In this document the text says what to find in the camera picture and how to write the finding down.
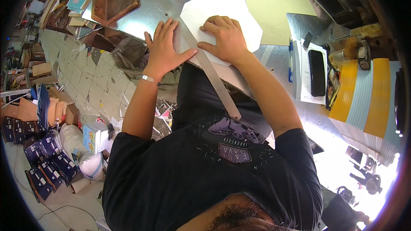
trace wrist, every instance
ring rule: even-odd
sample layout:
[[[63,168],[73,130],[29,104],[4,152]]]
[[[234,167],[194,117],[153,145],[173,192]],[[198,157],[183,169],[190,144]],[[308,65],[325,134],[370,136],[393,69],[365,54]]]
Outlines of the wrist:
[[[161,82],[161,79],[163,78],[163,74],[159,73],[158,71],[149,68],[148,66],[143,70],[143,75],[146,75],[150,78],[154,79],[154,83]]]
[[[241,54],[239,57],[237,57],[232,62],[232,64],[240,70],[242,68],[248,68],[250,65],[254,65],[255,61],[258,62],[258,59],[255,57],[255,55],[250,51],[247,51],[244,54]]]

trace left hand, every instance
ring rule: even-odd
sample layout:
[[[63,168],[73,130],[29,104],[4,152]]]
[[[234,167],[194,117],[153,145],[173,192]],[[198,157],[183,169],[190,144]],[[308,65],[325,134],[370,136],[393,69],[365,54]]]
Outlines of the left hand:
[[[173,21],[172,18],[169,18],[166,23],[160,21],[155,29],[153,40],[148,32],[144,32],[150,56],[143,74],[153,78],[155,82],[160,82],[167,72],[197,53],[195,48],[190,48],[181,54],[175,52],[173,33],[177,25],[178,21]]]

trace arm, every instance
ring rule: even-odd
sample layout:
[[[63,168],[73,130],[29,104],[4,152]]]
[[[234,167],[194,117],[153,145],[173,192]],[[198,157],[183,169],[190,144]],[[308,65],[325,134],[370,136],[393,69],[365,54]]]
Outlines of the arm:
[[[238,21],[227,16],[212,16],[200,30],[213,34],[216,45],[200,42],[197,46],[233,64],[241,72],[273,129],[275,138],[288,130],[302,129],[300,117],[287,92],[254,54],[248,51]]]
[[[160,82],[167,72],[197,53],[195,48],[188,49],[182,54],[174,51],[173,32],[177,25],[178,21],[173,21],[172,18],[166,23],[160,21],[154,32],[154,40],[151,40],[147,32],[144,33],[150,56],[143,75],[153,78],[154,82],[141,79],[138,83],[124,116],[122,131],[127,134],[143,139],[151,138],[158,92],[157,82]]]

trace silver bracelet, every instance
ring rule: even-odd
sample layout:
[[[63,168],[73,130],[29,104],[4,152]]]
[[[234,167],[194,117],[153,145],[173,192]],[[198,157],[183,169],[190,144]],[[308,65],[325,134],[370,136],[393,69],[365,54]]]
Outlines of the silver bracelet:
[[[149,77],[149,76],[147,76],[147,75],[143,75],[141,78],[142,78],[143,80],[147,80],[147,81],[150,81],[150,82],[154,82],[154,79],[151,78],[151,77]]]

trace gray cloth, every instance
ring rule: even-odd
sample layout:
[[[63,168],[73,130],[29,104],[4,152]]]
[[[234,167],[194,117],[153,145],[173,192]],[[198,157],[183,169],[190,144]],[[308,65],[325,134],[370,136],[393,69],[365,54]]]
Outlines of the gray cloth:
[[[132,38],[125,38],[120,41],[111,52],[114,65],[126,74],[127,78],[135,85],[142,77],[144,68],[147,66],[150,53],[146,46],[140,41]],[[182,66],[166,73],[161,80],[158,99],[164,99],[173,103],[177,102],[177,86],[180,79]]]

